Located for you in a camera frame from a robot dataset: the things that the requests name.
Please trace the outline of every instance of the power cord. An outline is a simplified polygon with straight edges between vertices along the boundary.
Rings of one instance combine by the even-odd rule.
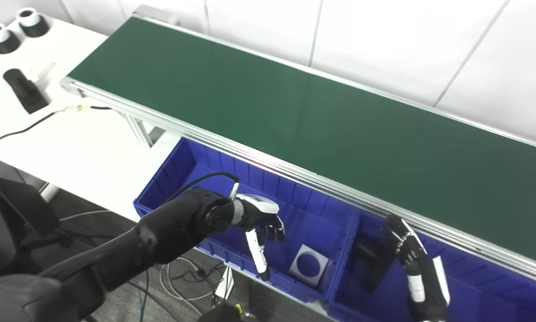
[[[149,270],[147,269],[145,273],[147,274],[147,286],[145,287],[145,299],[143,300],[143,306],[141,306],[141,318],[139,318],[139,322],[143,322],[145,318],[145,305],[147,305],[147,296],[149,295]]]
[[[136,285],[135,283],[133,283],[133,282],[131,282],[131,281],[127,281],[127,284],[129,284],[129,285],[135,287],[136,289],[141,290],[142,292],[145,291],[142,287]],[[164,306],[164,304],[162,304],[162,303],[161,303],[161,302],[160,302],[154,295],[152,295],[151,292],[145,292],[145,294],[146,294],[151,300],[155,301],[155,303],[156,303],[158,306],[160,306],[163,310],[165,310],[166,313],[168,313],[172,318],[174,318],[174,320],[176,320],[177,322],[180,322],[180,320],[179,320],[179,319],[178,319],[178,318],[177,318],[177,317],[176,317],[176,316],[175,316],[169,309],[167,309],[166,306]]]
[[[217,172],[217,173],[209,173],[209,174],[206,174],[206,175],[203,175],[202,177],[194,180],[194,181],[191,181],[189,183],[187,183],[186,185],[182,186],[180,189],[178,189],[175,193],[172,194],[172,196],[168,197],[168,199],[163,202],[162,204],[165,204],[171,200],[173,200],[174,198],[178,197],[181,193],[183,193],[184,191],[186,191],[188,188],[196,185],[198,182],[204,180],[204,179],[208,179],[210,177],[215,177],[217,175],[223,175],[227,178],[230,178],[232,179],[235,183],[239,183],[240,182],[240,178],[238,178],[236,175],[233,175],[232,173],[225,173],[225,172]]]
[[[87,108],[91,108],[93,110],[110,110],[111,109],[109,107],[102,107],[102,106],[67,106],[63,110],[56,110],[55,112],[51,112],[51,113],[47,114],[45,117],[41,118],[39,121],[31,124],[30,126],[26,127],[25,129],[23,129],[21,131],[16,131],[16,132],[12,132],[12,133],[8,133],[8,134],[0,136],[0,140],[4,139],[5,137],[8,137],[8,136],[25,133],[25,132],[31,130],[33,127],[37,126],[39,123],[47,120],[48,118],[51,118],[51,116],[54,116],[55,114],[57,114],[59,112],[66,112],[68,110],[76,110],[77,112],[79,112],[80,110],[85,110]]]
[[[202,283],[202,282],[205,281],[205,282],[208,283],[208,285],[211,287],[211,289],[214,289],[214,287],[212,286],[212,284],[210,283],[208,278],[215,271],[219,271],[219,269],[222,269],[222,267],[220,267],[220,266],[223,265],[224,263],[223,262],[217,263],[216,265],[214,265],[208,271],[208,273],[206,273],[206,271],[204,271],[204,269],[198,267],[198,265],[196,265],[194,262],[190,261],[190,259],[187,259],[185,257],[178,257],[177,259],[182,259],[184,261],[187,261],[188,264],[190,264],[192,266],[194,271],[185,271],[181,275],[178,275],[176,277],[171,277],[170,276],[170,264],[171,263],[168,263],[166,265],[162,265],[161,270],[160,270],[161,286],[165,290],[165,292],[168,293],[168,295],[172,296],[173,298],[176,298],[177,300],[183,301],[184,303],[186,303],[186,305],[190,306],[199,315],[202,315],[202,312],[200,312],[200,310],[198,308],[196,308],[196,306],[194,306],[194,304],[192,304],[190,301],[200,300],[201,298],[205,298],[205,297],[207,297],[209,295],[212,295],[213,291],[210,291],[210,292],[208,292],[208,293],[206,293],[204,295],[200,295],[200,296],[196,296],[196,297],[186,297],[186,296],[182,295],[176,288],[174,288],[174,286],[172,285],[172,281],[179,280],[179,279],[184,279],[186,282],[189,282],[189,283]],[[165,268],[166,268],[166,277],[168,277],[168,286],[166,286],[165,281],[163,279],[163,275],[164,275],[163,273],[165,271]],[[187,280],[186,279],[187,275],[191,275],[194,280],[193,281]]]
[[[92,215],[92,214],[102,214],[104,212],[107,212],[107,213],[112,213],[111,210],[95,210],[93,212],[82,212],[80,214],[76,214],[76,215],[72,215],[72,216],[67,216],[65,218],[61,218],[59,221],[66,221],[66,220],[72,220],[73,218],[78,218],[80,216],[87,216],[87,215]]]

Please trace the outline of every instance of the aluminum frame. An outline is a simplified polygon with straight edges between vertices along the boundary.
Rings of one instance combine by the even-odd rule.
[[[317,71],[313,68],[309,68],[304,65],[291,63],[283,59],[278,59],[270,55],[259,53],[257,51],[252,51],[250,49],[240,47],[238,45],[233,45],[232,43],[209,37],[208,35],[199,34],[194,31],[186,30],[178,26],[173,26],[165,22],[151,19],[149,17],[144,17],[139,12],[135,12],[133,16],[152,22],[154,24],[169,27],[171,29],[194,35],[195,37],[200,37],[209,41],[220,43],[222,45],[233,47],[235,49],[239,49],[241,51],[245,51],[253,55],[258,55],[265,59],[270,59],[278,63],[288,65],[296,69],[300,69],[307,73],[311,73],[313,75],[318,75],[341,82],[349,86],[366,90],[368,92],[378,94],[386,98],[390,98],[397,102],[402,102],[404,104],[408,104],[416,108],[421,108],[422,110],[427,110],[434,114],[439,114],[441,116],[445,116],[446,118],[450,118],[458,122],[462,122],[470,126],[474,126],[485,131],[489,131],[494,134],[508,137],[509,139],[520,141],[525,144],[533,145],[534,147],[536,147],[536,141],[515,136],[513,134],[509,134],[508,132],[497,130],[495,128],[485,126],[480,123],[472,122],[471,120],[461,118],[453,114],[449,114],[431,106],[426,106],[425,104],[420,104],[418,102],[414,102],[406,98],[402,98],[394,94],[384,92],[382,90],[370,88],[368,86],[364,86],[353,81],[342,79],[338,76],[333,76],[325,72]],[[126,98],[116,96],[95,86],[85,84],[70,77],[65,77],[60,82],[60,84],[68,92],[83,97],[92,97],[97,100],[101,100],[102,102],[105,102],[109,106],[112,106],[113,108],[124,114],[129,124],[131,124],[131,121],[129,120],[143,120],[163,130],[176,132],[181,136],[197,141],[208,147],[217,149],[220,152],[226,153],[232,157],[236,157],[237,159],[240,159],[242,161],[251,163],[252,165],[265,169],[266,171],[270,171],[276,175],[288,178],[291,181],[300,183],[324,194],[333,196],[334,198],[357,206],[358,208],[362,208],[368,212],[372,212],[378,216],[385,217],[387,214],[390,213],[396,214],[398,216],[401,216],[402,218],[405,218],[405,220],[407,220],[407,222],[409,222],[409,224],[420,233],[423,233],[436,240],[448,243],[449,245],[452,245],[462,251],[465,251],[466,253],[470,253],[480,258],[484,258],[492,263],[496,263],[497,265],[510,269],[515,273],[519,273],[520,275],[524,275],[533,280],[536,280],[536,261],[531,258],[525,257],[511,250],[495,245],[494,243],[482,240],[468,233],[459,231],[455,228],[439,223],[435,220],[431,220],[429,218],[426,218],[425,216],[422,216],[415,212],[411,212],[410,210],[406,210],[394,204],[388,203],[384,200],[380,200],[379,198],[368,195],[364,192],[358,191],[356,189],[353,189],[331,179],[325,178],[323,176],[317,175],[316,173],[313,173],[276,157],[272,157],[271,155],[247,147],[246,145],[242,145],[235,141],[229,140],[210,131],[193,126],[192,124],[178,120],[167,114],[152,110],[147,106],[143,106],[131,100],[127,100]]]

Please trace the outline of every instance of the white wall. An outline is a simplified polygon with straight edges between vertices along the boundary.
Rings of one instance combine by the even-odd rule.
[[[0,17],[22,2],[10,0]],[[33,3],[57,18],[65,7],[75,24],[105,34],[151,4],[189,29],[536,140],[536,0]]]

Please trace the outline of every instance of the black ring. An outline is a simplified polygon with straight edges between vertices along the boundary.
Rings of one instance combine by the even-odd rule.
[[[41,37],[49,31],[49,24],[45,21],[43,16],[39,15],[39,22],[33,26],[24,26],[21,23],[19,24],[23,32],[31,38]]]
[[[10,37],[5,39],[3,42],[0,42],[0,54],[8,54],[19,48],[21,42],[19,38],[12,31],[9,30]]]

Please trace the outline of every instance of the black holder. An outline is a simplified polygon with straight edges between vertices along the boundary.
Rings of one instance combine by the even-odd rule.
[[[49,102],[39,88],[32,81],[25,78],[19,69],[14,68],[6,71],[4,73],[4,79],[12,87],[27,113],[31,114],[49,105]]]
[[[19,24],[19,26],[21,27],[21,30],[31,38],[41,37],[49,31],[49,24],[41,15],[39,15],[39,22],[33,26],[27,27],[22,24]]]
[[[12,31],[9,31],[9,33],[10,37],[4,40],[4,42],[0,42],[0,54],[11,53],[15,49],[18,49],[19,45],[21,45],[21,42],[16,34],[14,34]]]
[[[357,259],[371,267],[371,273],[360,283],[365,291],[373,292],[397,259],[397,242],[392,234],[385,234],[384,244],[381,246],[363,238],[358,238],[354,243],[353,249]]]

